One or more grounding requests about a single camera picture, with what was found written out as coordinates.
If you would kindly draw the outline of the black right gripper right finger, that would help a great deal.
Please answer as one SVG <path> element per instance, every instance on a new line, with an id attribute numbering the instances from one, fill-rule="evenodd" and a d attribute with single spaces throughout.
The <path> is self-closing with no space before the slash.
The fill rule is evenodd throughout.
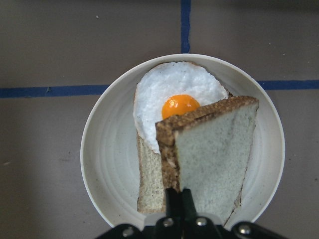
<path id="1" fill-rule="evenodd" d="M 197 217 L 197 211 L 194 205 L 190 189 L 183 189 L 181 193 L 183 217 L 185 221 L 190 221 Z"/>

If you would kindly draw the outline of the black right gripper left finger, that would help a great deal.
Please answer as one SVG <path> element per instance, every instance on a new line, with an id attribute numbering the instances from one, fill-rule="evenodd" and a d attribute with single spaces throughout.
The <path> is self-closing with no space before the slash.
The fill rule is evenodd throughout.
<path id="1" fill-rule="evenodd" d="M 183 216 L 182 195 L 173 188 L 165 190 L 166 217 L 180 221 Z"/>

